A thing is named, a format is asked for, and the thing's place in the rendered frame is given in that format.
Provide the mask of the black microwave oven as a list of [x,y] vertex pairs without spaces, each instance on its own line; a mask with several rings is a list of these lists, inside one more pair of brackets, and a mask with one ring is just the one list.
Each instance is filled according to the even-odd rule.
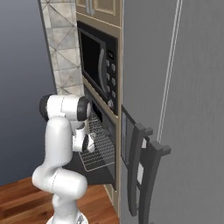
[[[118,39],[81,21],[77,22],[82,74],[113,113],[118,115]],[[98,63],[104,49],[102,91]]]

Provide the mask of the black built-in oven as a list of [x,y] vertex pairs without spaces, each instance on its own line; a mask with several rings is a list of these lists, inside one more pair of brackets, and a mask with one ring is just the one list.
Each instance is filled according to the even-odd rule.
[[86,98],[89,100],[91,104],[91,113],[95,113],[99,120],[101,121],[101,124],[105,130],[105,133],[109,136],[109,138],[112,140],[112,142],[115,145],[115,170],[112,171],[110,169],[111,173],[115,175],[116,180],[116,126],[114,123],[110,120],[110,118],[107,116],[103,108],[98,104],[96,99],[92,96],[92,94],[88,91],[86,87],[84,87],[84,93]]

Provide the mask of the tan cupboard column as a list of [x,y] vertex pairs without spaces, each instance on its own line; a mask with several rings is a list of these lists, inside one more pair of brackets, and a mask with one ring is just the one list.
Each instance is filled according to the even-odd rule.
[[111,184],[104,185],[106,192],[117,214],[121,213],[121,117],[122,117],[122,56],[123,56],[123,0],[115,0],[115,15],[96,12],[93,16],[76,10],[77,22],[90,25],[118,39],[118,115],[115,115],[105,101],[98,95],[84,75],[84,88],[92,94],[98,104],[115,125],[115,188]]

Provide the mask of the black oven door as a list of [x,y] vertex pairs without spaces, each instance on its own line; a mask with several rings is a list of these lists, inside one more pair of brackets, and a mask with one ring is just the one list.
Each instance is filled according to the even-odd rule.
[[107,164],[99,152],[74,152],[72,160],[64,168],[85,176],[90,185],[111,184],[116,187],[115,175],[110,171],[115,170],[115,163],[111,161]]

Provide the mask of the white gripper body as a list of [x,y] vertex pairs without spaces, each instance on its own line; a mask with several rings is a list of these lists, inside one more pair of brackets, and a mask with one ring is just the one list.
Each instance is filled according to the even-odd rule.
[[92,153],[95,151],[95,133],[89,133],[88,135],[88,144],[87,144],[87,150]]

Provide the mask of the tan cupboard door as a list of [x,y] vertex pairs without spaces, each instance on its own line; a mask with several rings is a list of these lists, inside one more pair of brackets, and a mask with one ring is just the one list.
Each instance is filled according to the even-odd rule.
[[[109,15],[116,14],[116,0],[92,0],[94,13],[106,13]],[[86,0],[75,0],[76,10],[86,12]]]

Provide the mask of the grey fridge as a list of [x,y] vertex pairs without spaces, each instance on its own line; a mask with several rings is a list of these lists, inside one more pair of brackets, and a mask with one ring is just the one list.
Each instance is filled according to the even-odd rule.
[[[224,224],[224,0],[123,0],[121,224],[139,224],[147,144],[161,157],[149,224]],[[134,125],[143,139],[128,205]]]

